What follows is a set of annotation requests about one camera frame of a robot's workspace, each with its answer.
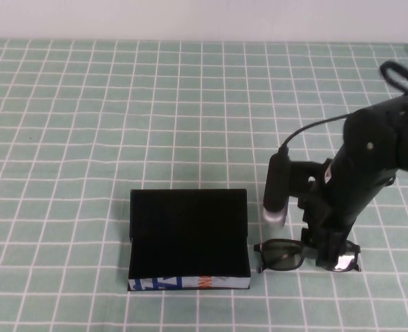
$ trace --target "open box lid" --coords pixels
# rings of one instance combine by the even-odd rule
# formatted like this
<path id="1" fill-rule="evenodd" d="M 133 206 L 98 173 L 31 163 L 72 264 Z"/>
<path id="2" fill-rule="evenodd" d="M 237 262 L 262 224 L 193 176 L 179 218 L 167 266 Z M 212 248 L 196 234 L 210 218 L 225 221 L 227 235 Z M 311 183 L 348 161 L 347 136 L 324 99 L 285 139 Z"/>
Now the open box lid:
<path id="1" fill-rule="evenodd" d="M 130 239 L 245 239 L 245 189 L 131 190 Z"/>

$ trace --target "box label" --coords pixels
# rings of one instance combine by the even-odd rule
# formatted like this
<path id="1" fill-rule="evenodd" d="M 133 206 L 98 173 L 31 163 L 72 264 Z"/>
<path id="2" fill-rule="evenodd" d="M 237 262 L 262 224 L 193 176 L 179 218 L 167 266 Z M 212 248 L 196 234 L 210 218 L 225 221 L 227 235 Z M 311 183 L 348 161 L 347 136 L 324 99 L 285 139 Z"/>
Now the box label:
<path id="1" fill-rule="evenodd" d="M 249 277 L 169 277 L 129 279 L 131 291 L 163 291 L 187 288 L 248 288 Z"/>

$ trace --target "white wall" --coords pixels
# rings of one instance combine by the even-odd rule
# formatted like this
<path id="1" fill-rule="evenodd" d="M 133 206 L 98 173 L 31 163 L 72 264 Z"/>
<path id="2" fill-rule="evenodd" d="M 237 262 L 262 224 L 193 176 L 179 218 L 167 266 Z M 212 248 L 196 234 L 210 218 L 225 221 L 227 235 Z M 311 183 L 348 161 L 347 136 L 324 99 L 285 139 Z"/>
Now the white wall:
<path id="1" fill-rule="evenodd" d="M 408 0 L 0 0 L 0 37 L 408 42 Z"/>

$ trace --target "green grid pattern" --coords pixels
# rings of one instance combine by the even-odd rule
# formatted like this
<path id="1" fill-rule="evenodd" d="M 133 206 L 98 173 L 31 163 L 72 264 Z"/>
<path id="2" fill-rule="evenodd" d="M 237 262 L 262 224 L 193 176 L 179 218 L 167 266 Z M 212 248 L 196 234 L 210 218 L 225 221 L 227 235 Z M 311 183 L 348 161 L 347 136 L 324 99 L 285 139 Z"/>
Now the green grid pattern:
<path id="1" fill-rule="evenodd" d="M 269 157 L 398 95 L 396 44 L 0 39 L 0 331 L 408 331 L 408 174 L 362 213 L 362 273 L 257 274 Z M 292 141 L 323 162 L 342 122 Z M 246 188 L 250 290 L 127 293 L 132 188 Z"/>

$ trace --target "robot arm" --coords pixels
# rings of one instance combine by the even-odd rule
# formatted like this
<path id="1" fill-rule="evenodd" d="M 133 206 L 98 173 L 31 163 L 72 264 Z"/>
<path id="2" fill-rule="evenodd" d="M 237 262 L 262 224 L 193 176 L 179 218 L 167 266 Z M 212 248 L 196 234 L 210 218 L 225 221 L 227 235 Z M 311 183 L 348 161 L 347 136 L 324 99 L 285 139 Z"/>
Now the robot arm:
<path id="1" fill-rule="evenodd" d="M 288 199 L 298 199 L 308 224 L 302 241 L 317 248 L 317 264 L 331 266 L 344 247 L 358 215 L 396 172 L 408 172 L 408 88 L 388 76 L 392 69 L 408 80 L 408 70 L 385 62 L 386 81 L 404 92 L 343 116 L 344 143 L 324 163 L 294 162 L 286 141 L 270 158 L 263 198 L 263 218 L 284 225 Z"/>

